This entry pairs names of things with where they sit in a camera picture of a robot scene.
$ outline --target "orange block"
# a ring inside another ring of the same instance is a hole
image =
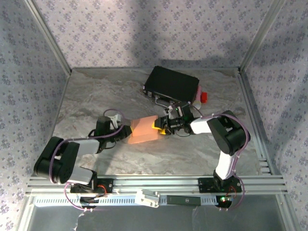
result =
[[[161,138],[157,129],[152,128],[152,124],[158,116],[149,116],[131,121],[132,134],[128,140],[129,144],[155,141]]]

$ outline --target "marble surface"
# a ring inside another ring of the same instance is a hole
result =
[[[208,102],[204,115],[232,110],[251,129],[236,78],[213,70],[180,70],[200,79]],[[162,107],[144,96],[142,86],[151,69],[73,70],[57,119],[54,136],[85,137],[109,108],[121,110],[127,119],[163,116]],[[129,145],[118,142],[100,154],[86,154],[77,164],[101,174],[211,175],[218,164],[219,148],[210,134],[165,136],[161,140]],[[237,164],[239,175],[258,175],[260,167],[253,141]]]

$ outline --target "red object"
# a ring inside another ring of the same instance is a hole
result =
[[[206,103],[207,102],[207,93],[202,92],[201,94],[201,103]]]

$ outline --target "wall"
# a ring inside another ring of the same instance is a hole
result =
[[[288,0],[247,76],[303,230],[308,230],[308,2]]]
[[[0,1],[0,230],[18,221],[65,74],[22,0]]]
[[[71,68],[239,66],[266,0],[36,0]]]

